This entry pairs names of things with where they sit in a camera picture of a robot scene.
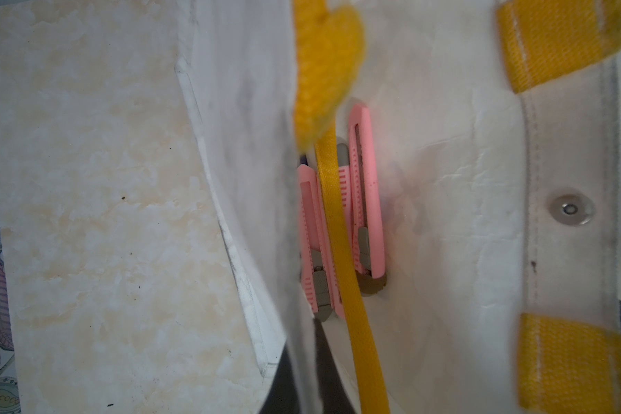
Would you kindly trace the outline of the white canvas pouch yellow handles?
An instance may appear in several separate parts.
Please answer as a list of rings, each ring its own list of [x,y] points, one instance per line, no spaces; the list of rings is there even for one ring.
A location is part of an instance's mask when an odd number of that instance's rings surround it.
[[[389,286],[368,298],[391,407],[517,413],[520,312],[614,325],[621,52],[516,96],[494,1],[363,1]],[[183,1],[177,72],[255,341],[305,334],[284,1]]]

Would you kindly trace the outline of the pink utility knife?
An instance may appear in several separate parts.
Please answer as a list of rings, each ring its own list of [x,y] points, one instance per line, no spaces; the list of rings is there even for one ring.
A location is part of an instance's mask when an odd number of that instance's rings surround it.
[[[381,198],[370,111],[356,103],[348,115],[348,155],[355,269],[372,279],[386,274]]]
[[[308,165],[297,169],[300,188],[298,219],[300,282],[316,319],[324,322],[334,313],[334,269],[326,231],[317,173]]]

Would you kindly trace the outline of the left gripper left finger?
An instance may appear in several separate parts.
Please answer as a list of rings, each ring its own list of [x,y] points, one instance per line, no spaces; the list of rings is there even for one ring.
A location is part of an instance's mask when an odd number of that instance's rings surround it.
[[[284,346],[271,388],[260,414],[300,414],[298,393],[293,377],[293,367]]]

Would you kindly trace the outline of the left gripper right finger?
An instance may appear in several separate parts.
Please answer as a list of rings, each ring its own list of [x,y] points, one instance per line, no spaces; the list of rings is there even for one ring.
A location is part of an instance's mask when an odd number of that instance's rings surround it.
[[[317,381],[323,403],[323,413],[355,414],[355,409],[345,392],[336,368],[322,323],[317,318],[314,318],[313,322],[316,339]]]

